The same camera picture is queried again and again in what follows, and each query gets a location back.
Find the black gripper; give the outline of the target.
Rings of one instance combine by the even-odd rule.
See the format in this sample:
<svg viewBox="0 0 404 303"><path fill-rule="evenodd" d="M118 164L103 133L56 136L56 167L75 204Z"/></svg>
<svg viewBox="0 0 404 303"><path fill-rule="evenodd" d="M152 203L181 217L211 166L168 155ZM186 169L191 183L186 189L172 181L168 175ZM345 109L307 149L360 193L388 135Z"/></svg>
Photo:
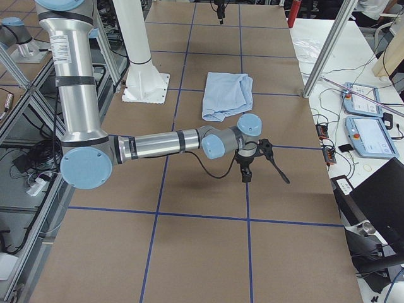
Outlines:
<svg viewBox="0 0 404 303"><path fill-rule="evenodd" d="M220 18L219 24L223 25L223 19L225 18L226 1L214 0L213 4L216 6L215 11L217 13L217 18Z"/></svg>
<svg viewBox="0 0 404 303"><path fill-rule="evenodd" d="M242 182L251 182L253 174L249 166L256 157L262 156L273 163L273 145L268 139L248 141L243 149L235 153L235 161L240 165Z"/></svg>

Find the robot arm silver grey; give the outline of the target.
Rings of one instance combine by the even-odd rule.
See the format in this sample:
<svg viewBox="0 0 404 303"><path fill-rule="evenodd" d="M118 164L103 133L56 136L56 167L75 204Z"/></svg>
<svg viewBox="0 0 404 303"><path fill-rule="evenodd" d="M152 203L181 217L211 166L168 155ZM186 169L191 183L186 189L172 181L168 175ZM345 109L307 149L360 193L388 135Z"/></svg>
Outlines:
<svg viewBox="0 0 404 303"><path fill-rule="evenodd" d="M103 129L98 112L89 37L95 28L95 1L37 1L40 25L49 34L56 88L61 98L65 133L61 138L60 171L77 189L103 185L115 165L129 160L160 158L202 149L210 159L233 153L242 181L250 182L257 157L274 162L273 147L261 137L261 119L251 112L252 79L246 74L208 73L203 109L211 121L238 114L235 126L212 126L131 136L141 120L125 108Z"/></svg>

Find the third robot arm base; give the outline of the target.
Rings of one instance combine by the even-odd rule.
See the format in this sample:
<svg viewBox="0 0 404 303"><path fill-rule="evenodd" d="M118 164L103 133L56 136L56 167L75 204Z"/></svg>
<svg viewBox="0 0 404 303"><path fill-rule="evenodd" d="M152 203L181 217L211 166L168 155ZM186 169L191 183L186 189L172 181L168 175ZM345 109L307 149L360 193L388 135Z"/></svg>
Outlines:
<svg viewBox="0 0 404 303"><path fill-rule="evenodd" d="M24 22L18 17L1 19L1 47L4 50L16 47L11 58L17 63L41 63L50 49L49 42L35 40Z"/></svg>

